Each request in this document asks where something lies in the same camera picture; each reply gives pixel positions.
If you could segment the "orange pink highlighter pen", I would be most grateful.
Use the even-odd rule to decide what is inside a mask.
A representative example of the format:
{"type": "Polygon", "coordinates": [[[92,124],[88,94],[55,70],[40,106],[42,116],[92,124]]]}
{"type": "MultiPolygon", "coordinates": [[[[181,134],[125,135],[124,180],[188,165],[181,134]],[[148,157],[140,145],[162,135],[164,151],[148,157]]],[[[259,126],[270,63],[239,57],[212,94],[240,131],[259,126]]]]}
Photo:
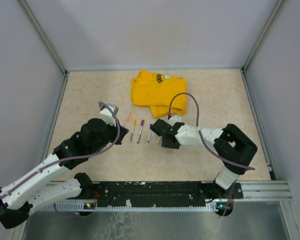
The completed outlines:
{"type": "Polygon", "coordinates": [[[126,128],[127,127],[127,125],[128,125],[128,123],[129,123],[129,121],[130,121],[130,118],[131,118],[131,112],[128,114],[128,116],[127,116],[127,118],[126,118],[126,121],[125,121],[125,123],[124,123],[124,128],[126,128]]]}

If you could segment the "white yellow whiteboard marker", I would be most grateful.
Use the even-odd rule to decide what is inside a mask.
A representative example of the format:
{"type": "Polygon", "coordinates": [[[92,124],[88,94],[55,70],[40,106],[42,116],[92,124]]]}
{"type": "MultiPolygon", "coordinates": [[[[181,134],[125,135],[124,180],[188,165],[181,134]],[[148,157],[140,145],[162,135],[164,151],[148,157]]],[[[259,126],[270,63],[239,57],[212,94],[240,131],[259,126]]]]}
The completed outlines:
{"type": "Polygon", "coordinates": [[[135,132],[135,126],[133,126],[133,124],[132,124],[131,132],[130,132],[130,137],[129,137],[129,143],[130,143],[130,144],[131,144],[132,141],[133,141],[133,135],[134,135],[134,132],[135,132]]]}

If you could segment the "white blue-end pen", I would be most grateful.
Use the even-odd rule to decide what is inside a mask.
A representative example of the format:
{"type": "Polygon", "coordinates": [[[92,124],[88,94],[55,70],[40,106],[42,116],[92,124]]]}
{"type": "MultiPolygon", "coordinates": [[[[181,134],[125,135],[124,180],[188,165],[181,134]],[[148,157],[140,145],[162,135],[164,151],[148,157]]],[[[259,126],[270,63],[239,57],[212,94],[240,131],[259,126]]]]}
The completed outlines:
{"type": "Polygon", "coordinates": [[[147,137],[147,143],[150,143],[150,141],[151,141],[151,135],[152,135],[152,130],[150,130],[150,128],[149,128],[148,137],[147,137]]]}

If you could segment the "white purple-end pen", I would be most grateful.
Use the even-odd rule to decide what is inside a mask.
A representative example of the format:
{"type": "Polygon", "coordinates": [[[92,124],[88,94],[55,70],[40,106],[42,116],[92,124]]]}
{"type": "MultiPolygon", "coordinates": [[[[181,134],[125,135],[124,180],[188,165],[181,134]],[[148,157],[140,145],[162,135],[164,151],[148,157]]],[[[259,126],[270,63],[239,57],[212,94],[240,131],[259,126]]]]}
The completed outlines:
{"type": "Polygon", "coordinates": [[[140,143],[142,132],[143,132],[143,128],[144,128],[144,125],[140,126],[139,133],[138,133],[138,136],[137,136],[137,141],[136,141],[137,144],[140,143]]]}

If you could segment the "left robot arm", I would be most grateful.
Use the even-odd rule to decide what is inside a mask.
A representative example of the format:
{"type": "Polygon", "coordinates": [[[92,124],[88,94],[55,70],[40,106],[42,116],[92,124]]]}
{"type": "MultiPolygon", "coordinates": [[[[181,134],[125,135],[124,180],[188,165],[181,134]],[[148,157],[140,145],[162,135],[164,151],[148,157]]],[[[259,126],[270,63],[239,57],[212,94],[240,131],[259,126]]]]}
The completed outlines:
{"type": "Polygon", "coordinates": [[[0,187],[0,223],[12,229],[36,211],[65,199],[87,199],[93,195],[92,180],[85,172],[55,185],[50,181],[86,162],[106,146],[121,145],[129,130],[92,118],[80,131],[58,145],[37,167],[14,183],[0,187]]]}

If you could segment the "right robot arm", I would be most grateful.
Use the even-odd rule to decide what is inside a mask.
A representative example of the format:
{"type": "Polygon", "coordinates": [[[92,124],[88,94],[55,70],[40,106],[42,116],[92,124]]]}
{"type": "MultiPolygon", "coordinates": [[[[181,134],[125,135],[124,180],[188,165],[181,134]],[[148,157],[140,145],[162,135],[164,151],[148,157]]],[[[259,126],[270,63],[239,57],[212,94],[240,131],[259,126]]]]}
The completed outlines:
{"type": "Polygon", "coordinates": [[[213,185],[213,192],[219,198],[225,198],[231,192],[231,185],[246,171],[253,170],[250,163],[258,147],[234,124],[229,123],[224,128],[203,128],[158,119],[150,130],[161,138],[163,148],[204,147],[220,159],[224,167],[213,185]]]}

